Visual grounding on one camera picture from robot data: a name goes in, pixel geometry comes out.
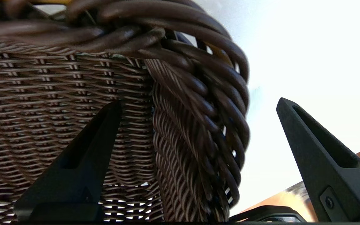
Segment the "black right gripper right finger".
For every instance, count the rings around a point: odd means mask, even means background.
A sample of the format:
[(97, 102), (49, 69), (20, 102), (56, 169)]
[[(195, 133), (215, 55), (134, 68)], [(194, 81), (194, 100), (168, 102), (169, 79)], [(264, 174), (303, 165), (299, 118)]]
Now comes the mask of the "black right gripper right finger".
[(319, 221), (360, 221), (360, 158), (300, 105), (276, 112)]

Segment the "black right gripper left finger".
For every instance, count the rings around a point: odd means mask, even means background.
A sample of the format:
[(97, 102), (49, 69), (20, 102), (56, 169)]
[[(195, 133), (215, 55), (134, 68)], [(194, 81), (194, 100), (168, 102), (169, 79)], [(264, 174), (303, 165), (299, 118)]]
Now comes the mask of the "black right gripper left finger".
[(103, 221), (99, 204), (122, 118), (105, 105), (14, 204), (19, 221)]

